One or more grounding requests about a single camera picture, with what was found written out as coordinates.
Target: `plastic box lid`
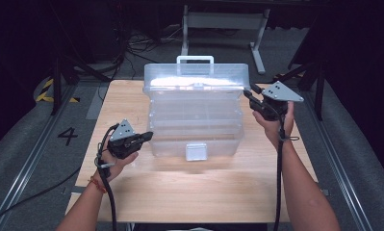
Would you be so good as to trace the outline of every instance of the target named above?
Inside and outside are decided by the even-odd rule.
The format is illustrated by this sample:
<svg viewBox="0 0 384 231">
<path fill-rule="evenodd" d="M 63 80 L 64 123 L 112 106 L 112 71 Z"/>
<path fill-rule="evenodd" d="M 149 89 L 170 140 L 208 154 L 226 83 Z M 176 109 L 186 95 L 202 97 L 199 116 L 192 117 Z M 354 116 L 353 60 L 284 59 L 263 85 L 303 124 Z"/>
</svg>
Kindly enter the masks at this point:
<svg viewBox="0 0 384 231">
<path fill-rule="evenodd" d="M 247 64 L 147 64 L 143 92 L 149 97 L 179 91 L 249 89 Z"/>
</svg>

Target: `wooden tabletop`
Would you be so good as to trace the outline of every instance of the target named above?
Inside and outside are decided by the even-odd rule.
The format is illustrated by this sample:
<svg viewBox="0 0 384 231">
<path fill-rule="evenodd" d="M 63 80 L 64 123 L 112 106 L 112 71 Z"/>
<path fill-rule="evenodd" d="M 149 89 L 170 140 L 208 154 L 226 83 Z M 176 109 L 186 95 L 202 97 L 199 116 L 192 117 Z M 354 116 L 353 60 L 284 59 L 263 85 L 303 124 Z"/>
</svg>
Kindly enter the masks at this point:
<svg viewBox="0 0 384 231">
<path fill-rule="evenodd" d="M 137 133 L 146 132 L 149 98 L 143 94 L 142 87 L 143 81 L 111 82 L 76 187 L 85 187 L 95 173 L 97 145 L 110 126 L 127 118 Z M 234 156 L 209 156 L 202 162 L 187 162 L 183 156 L 155 157 L 146 142 L 137 160 L 111 182 L 116 219 L 122 222 L 274 222 L 276 151 L 243 96 L 241 107 L 245 135 Z M 300 137 L 296 126 L 292 136 Z M 294 141 L 294 147 L 317 181 L 303 141 Z M 79 195 L 75 192 L 71 195 L 67 210 Z M 112 220 L 107 195 L 98 219 Z M 280 220 L 289 221 L 284 195 Z"/>
</svg>

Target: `camera mount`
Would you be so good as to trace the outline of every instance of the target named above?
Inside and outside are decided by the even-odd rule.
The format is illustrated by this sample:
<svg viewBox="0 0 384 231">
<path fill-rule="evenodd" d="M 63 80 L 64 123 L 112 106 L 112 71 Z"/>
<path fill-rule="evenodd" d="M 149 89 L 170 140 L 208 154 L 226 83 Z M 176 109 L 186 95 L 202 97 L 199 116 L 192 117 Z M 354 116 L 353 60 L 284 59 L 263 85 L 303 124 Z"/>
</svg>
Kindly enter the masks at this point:
<svg viewBox="0 0 384 231">
<path fill-rule="evenodd" d="M 118 159 L 125 159 L 131 153 L 141 150 L 144 142 L 152 139 L 153 132 L 135 133 L 131 124 L 125 118 L 111 134 L 108 150 Z"/>
<path fill-rule="evenodd" d="M 288 111 L 288 101 L 303 102 L 303 98 L 277 81 L 266 89 L 261 89 L 255 84 L 250 84 L 251 89 L 264 96 L 263 101 L 254 97 L 249 90 L 243 94 L 249 99 L 249 107 L 259 112 L 265 120 L 275 121 Z"/>
</svg>

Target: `bracelet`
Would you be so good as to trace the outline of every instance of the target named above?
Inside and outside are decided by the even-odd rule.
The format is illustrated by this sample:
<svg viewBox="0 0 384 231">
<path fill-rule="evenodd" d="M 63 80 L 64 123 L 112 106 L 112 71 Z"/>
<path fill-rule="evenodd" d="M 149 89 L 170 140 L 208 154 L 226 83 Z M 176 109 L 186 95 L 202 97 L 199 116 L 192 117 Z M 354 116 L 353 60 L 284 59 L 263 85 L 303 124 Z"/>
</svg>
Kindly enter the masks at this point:
<svg viewBox="0 0 384 231">
<path fill-rule="evenodd" d="M 102 193 L 104 194 L 107 193 L 107 189 L 105 189 L 105 187 L 100 186 L 98 181 L 94 179 L 93 176 L 90 178 L 89 182 L 93 183 L 96 186 L 96 188 Z"/>
</svg>

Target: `black curtain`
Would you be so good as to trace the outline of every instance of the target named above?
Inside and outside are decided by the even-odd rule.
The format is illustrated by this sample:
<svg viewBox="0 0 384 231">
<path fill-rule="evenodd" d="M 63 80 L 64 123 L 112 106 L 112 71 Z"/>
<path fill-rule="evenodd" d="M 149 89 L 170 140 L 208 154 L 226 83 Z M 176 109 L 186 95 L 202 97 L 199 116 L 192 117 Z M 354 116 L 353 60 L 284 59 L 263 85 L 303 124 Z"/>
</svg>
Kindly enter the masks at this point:
<svg viewBox="0 0 384 231">
<path fill-rule="evenodd" d="M 50 67 L 50 50 L 35 12 L 0 1 L 0 140 L 35 105 L 33 92 Z"/>
<path fill-rule="evenodd" d="M 327 81 L 384 167 L 384 1 L 336 1 L 321 13 L 293 59 L 310 62 L 326 63 Z"/>
</svg>

